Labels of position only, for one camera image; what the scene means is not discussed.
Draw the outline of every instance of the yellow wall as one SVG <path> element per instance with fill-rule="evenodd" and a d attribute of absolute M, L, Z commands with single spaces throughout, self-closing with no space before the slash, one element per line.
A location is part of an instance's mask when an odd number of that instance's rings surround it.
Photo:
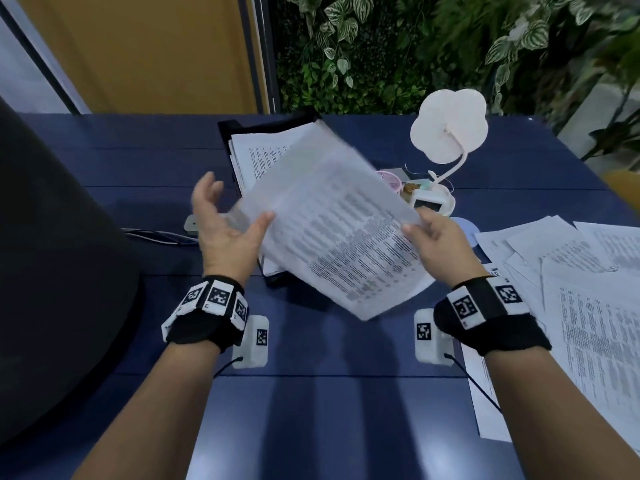
<path fill-rule="evenodd" d="M 256 112 L 237 0 L 19 1 L 93 112 Z"/>

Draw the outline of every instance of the person's right hand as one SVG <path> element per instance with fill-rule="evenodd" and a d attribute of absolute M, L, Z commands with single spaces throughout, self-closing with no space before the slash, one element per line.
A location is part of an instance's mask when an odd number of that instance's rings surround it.
<path fill-rule="evenodd" d="M 423 225 L 403 225 L 427 272 L 450 287 L 489 273 L 455 221 L 425 207 L 416 209 Z"/>

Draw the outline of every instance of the plant wall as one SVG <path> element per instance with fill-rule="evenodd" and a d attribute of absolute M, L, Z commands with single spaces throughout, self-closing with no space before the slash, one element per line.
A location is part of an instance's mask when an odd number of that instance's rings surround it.
<path fill-rule="evenodd" d="M 275 0 L 284 111 L 416 112 L 476 88 L 492 112 L 562 125 L 597 81 L 593 54 L 636 14 L 598 0 Z"/>

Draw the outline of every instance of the small digital display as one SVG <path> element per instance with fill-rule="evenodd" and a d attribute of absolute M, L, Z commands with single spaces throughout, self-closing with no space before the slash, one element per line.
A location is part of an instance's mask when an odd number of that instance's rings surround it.
<path fill-rule="evenodd" d="M 418 207 L 428 207 L 429 209 L 439 212 L 440 209 L 442 208 L 442 204 L 437 202 L 429 202 L 426 200 L 416 200 L 415 203 L 413 204 L 413 208 L 417 209 Z"/>

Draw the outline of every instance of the person's left hand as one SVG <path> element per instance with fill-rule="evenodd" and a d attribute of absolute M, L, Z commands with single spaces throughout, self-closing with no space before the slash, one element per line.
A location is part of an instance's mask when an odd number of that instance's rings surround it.
<path fill-rule="evenodd" d="M 275 214 L 261 214 L 244 234 L 229 227 L 216 209 L 223 187 L 222 181 L 216 181 L 213 172 L 209 171 L 196 184 L 191 196 L 204 276 L 220 274 L 244 286 L 255 268 L 264 233 Z"/>

